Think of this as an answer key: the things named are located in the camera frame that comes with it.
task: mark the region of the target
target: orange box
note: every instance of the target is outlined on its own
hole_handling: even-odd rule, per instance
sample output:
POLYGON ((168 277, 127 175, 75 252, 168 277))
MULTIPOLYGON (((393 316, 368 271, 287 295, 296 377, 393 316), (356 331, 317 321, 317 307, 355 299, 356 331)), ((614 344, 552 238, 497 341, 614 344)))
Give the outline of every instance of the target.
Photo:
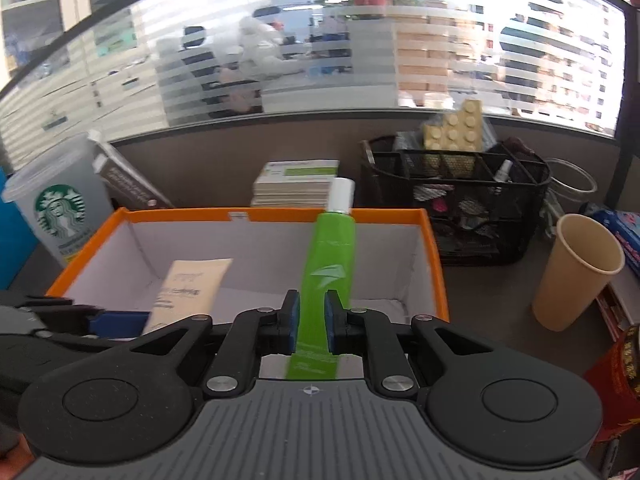
MULTIPOLYGON (((107 310, 151 310, 174 260, 233 258, 214 322, 243 310, 279 308, 300 289, 319 209, 194 208, 116 211, 48 291, 107 310)), ((351 306, 393 322, 416 314, 449 319, 438 250, 422 209, 354 209, 351 306)))

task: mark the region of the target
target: beige lego block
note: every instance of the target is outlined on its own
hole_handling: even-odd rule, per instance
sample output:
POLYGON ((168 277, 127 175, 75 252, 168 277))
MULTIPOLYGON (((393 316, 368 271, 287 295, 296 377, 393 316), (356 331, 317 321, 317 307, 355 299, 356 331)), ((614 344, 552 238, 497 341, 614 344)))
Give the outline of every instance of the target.
MULTIPOLYGON (((442 124, 423 126, 427 150, 478 152, 482 147, 482 101, 467 99, 456 112, 446 112, 442 124)), ((435 155, 425 155, 425 162, 439 164, 435 155)), ((468 155, 445 155, 444 161, 454 178, 471 178, 476 158, 468 155)))

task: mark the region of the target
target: desk surface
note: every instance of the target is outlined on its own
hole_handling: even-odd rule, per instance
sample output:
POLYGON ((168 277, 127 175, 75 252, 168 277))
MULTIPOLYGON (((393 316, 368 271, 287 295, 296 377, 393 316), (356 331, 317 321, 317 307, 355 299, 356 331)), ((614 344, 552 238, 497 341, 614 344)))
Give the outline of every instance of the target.
MULTIPOLYGON (((561 333, 543 328, 529 303, 545 269, 551 245, 532 240, 518 263, 506 267, 444 267, 451 322, 478 335, 583 374, 612 344, 595 305, 561 333)), ((43 294, 60 272, 58 263, 38 246, 11 285, 12 290, 43 294)), ((604 446, 591 450, 599 468, 604 446)), ((640 465, 640 426, 625 434, 613 472, 640 465)))

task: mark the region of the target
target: grey ribbed surface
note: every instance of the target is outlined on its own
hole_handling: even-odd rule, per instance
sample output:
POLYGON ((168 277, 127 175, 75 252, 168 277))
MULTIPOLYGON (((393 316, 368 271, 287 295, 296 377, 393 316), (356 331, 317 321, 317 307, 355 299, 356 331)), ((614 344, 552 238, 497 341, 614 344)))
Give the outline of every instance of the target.
POLYGON ((84 468, 37 460, 20 480, 587 480, 581 463, 543 472, 479 465, 441 443, 417 408, 372 394, 362 380, 258 381, 208 402, 185 435, 137 462, 84 468))

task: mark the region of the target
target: blue box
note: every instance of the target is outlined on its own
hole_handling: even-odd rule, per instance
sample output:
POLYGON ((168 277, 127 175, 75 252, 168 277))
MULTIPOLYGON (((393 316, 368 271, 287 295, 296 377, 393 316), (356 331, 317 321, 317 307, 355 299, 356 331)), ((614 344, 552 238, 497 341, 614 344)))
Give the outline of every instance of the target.
MULTIPOLYGON (((6 176, 0 169, 0 193, 6 176)), ((0 199, 0 289, 7 288, 33 253, 38 239, 13 202, 0 199)))
POLYGON ((626 264, 640 278, 640 215, 625 211, 599 209, 588 216, 600 222, 620 242, 626 264))

